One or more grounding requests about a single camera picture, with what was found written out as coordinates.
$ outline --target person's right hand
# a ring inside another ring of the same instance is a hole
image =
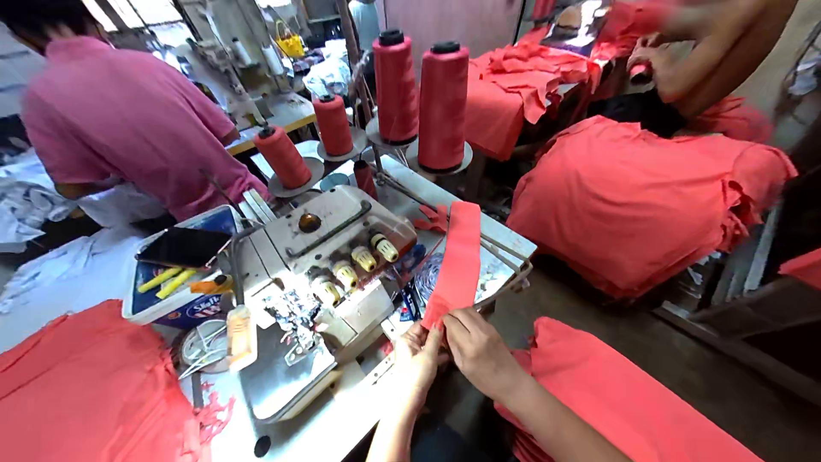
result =
[[[502,401],[530,379],[496,329],[475,309],[453,310],[442,320],[456,366],[490,399]]]

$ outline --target fabric strip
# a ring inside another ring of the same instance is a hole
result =
[[[451,222],[447,227],[445,257],[436,287],[430,294],[422,326],[430,330],[439,318],[459,308],[473,305],[479,284],[479,206],[456,201],[451,204]]]

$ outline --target phone screen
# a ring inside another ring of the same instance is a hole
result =
[[[137,260],[183,268],[203,268],[225,248],[231,235],[203,229],[169,228],[137,255]]]

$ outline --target cloth pile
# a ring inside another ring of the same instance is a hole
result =
[[[770,146],[667,140],[597,116],[559,133],[521,178],[507,226],[603,292],[634,298],[731,250],[796,175]]]
[[[534,323],[530,350],[513,352],[546,390],[634,462],[760,462],[750,450],[627,358],[587,332],[548,317]],[[516,420],[513,454],[553,459]]]
[[[588,58],[525,37],[471,59],[465,138],[486,155],[508,160],[524,121],[537,123],[548,106],[557,108],[560,84],[583,83],[592,94],[600,77],[601,68]]]
[[[23,252],[26,242],[44,234],[46,220],[65,219],[75,205],[54,190],[33,149],[11,159],[0,167],[0,252]]]
[[[233,402],[195,413],[159,335],[122,319],[121,305],[60,316],[0,355],[8,460],[208,459]]]

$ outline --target plastic container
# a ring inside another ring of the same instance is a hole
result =
[[[242,224],[240,216],[234,209],[225,205],[191,217],[179,223],[177,227],[206,229],[233,235],[236,234],[237,230],[242,229]],[[143,239],[139,249],[142,250],[145,246],[148,246],[160,234],[156,233]],[[137,261],[136,259],[132,259],[130,264],[133,285],[130,296],[122,304],[122,317],[128,321],[141,325],[153,322],[176,327],[177,329],[189,330],[219,313],[219,300],[222,295],[191,293],[188,288],[190,282],[211,280],[222,274],[219,269],[214,269],[210,273],[198,273],[187,280],[181,289],[165,299],[159,299],[156,294],[162,286],[145,293],[137,292],[137,287],[151,280],[159,271],[165,270],[166,267]]]

